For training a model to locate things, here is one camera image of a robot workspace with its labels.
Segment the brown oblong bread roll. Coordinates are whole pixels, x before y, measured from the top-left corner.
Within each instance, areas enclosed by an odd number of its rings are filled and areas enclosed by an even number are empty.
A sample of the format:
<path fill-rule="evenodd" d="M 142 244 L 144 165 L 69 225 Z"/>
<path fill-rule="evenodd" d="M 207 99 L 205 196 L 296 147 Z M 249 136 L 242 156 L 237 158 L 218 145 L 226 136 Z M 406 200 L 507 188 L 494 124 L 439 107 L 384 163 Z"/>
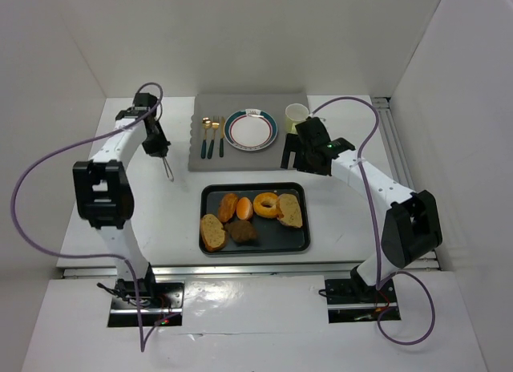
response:
<path fill-rule="evenodd" d="M 235 193 L 227 193 L 223 196 L 217 213 L 217 217 L 221 223 L 227 223 L 233 218 L 238 201 L 239 197 Z"/>

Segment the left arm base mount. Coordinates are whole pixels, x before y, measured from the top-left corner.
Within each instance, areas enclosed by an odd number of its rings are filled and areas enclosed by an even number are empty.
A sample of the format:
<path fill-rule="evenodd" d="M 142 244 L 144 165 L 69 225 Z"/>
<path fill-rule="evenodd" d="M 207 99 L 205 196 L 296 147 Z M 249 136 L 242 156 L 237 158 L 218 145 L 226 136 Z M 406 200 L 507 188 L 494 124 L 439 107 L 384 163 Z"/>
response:
<path fill-rule="evenodd" d="M 109 328 L 137 327 L 135 295 L 125 294 L 98 282 L 97 287 L 112 296 L 107 326 Z M 164 282 L 155 285 L 155 296 L 141 294 L 140 305 L 143 327 L 182 326 L 184 283 Z"/>

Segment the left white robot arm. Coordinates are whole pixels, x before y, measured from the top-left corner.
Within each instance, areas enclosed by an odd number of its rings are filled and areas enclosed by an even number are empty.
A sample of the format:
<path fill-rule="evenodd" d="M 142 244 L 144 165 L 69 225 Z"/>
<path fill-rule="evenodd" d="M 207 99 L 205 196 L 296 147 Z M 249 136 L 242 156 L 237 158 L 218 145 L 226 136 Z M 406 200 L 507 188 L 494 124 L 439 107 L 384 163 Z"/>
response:
<path fill-rule="evenodd" d="M 116 135 L 107 139 L 88 161 L 72 169 L 79 216 L 101 236 L 115 256 L 117 278 L 114 293 L 134 298 L 156 296 L 156 279 L 151 264 L 141 253 L 131 226 L 135 198 L 126 168 L 138 148 L 153 158 L 166 160 L 171 143 L 156 114 L 157 97 L 135 95 L 132 106 L 115 117 Z"/>

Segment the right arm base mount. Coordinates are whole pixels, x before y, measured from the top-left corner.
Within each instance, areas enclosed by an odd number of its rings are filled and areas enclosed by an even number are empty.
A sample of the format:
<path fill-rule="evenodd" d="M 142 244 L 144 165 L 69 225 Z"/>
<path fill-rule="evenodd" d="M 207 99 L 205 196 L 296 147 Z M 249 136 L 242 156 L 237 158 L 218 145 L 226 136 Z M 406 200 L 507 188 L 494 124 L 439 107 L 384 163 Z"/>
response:
<path fill-rule="evenodd" d="M 380 291 L 372 287 L 357 294 L 350 279 L 327 279 L 318 294 L 326 300 L 329 324 L 372 322 L 380 314 L 383 321 L 401 320 L 392 281 L 387 281 Z"/>

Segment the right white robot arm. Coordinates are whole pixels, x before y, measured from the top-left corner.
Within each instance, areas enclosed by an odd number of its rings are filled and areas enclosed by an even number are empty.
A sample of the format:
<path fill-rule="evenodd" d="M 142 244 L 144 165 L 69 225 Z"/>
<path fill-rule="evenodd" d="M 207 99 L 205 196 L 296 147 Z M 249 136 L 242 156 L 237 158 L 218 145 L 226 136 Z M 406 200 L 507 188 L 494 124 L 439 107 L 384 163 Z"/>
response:
<path fill-rule="evenodd" d="M 319 118 L 299 123 L 296 134 L 286 135 L 282 168 L 289 166 L 292 152 L 293 167 L 299 172 L 332 176 L 372 202 L 371 221 L 378 231 L 378 248 L 351 271 L 356 288 L 380 285 L 442 243 L 434 196 L 397 183 L 360 157 L 346 139 L 331 139 Z"/>

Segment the orange round bun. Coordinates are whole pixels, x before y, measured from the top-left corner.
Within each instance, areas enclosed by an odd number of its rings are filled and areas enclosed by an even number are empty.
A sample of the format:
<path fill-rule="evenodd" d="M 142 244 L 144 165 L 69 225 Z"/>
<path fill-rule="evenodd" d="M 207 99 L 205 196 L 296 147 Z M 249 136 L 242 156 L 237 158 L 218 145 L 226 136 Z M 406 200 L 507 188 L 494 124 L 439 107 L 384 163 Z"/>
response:
<path fill-rule="evenodd" d="M 252 201 L 248 197 L 242 197 L 236 205 L 236 216 L 239 220 L 250 220 L 253 215 Z"/>

